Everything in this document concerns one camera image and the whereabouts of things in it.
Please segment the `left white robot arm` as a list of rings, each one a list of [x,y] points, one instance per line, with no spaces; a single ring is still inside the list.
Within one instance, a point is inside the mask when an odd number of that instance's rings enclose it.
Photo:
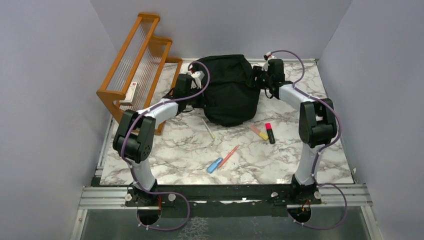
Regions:
[[[157,200],[157,180],[148,161],[155,131],[160,124],[185,110],[191,100],[202,95],[210,83],[208,71],[180,73],[174,87],[154,105],[142,110],[125,110],[112,147],[127,163],[133,187],[144,205]]]

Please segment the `black pink highlighter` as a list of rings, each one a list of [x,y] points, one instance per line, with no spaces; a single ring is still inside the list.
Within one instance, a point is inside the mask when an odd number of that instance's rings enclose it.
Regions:
[[[268,136],[269,143],[275,144],[276,140],[275,140],[275,137],[274,137],[274,132],[273,132],[271,123],[269,123],[269,122],[265,123],[265,128],[266,128],[266,133],[267,133],[267,136]]]

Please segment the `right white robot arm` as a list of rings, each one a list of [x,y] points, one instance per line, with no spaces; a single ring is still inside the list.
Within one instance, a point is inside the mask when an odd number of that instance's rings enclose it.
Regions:
[[[252,82],[254,86],[269,91],[272,97],[298,110],[298,134],[303,145],[288,196],[292,202],[300,204],[315,192],[321,153],[338,133],[333,102],[329,98],[319,99],[308,95],[295,83],[287,81],[284,62],[278,58],[269,58],[263,66],[254,66]]]

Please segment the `black backpack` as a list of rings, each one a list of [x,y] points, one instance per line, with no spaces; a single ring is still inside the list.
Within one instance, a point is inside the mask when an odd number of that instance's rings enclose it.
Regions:
[[[252,65],[243,54],[207,56],[192,64],[192,71],[202,71],[206,106],[203,113],[213,124],[235,127],[254,118],[259,103],[260,89],[251,83]]]

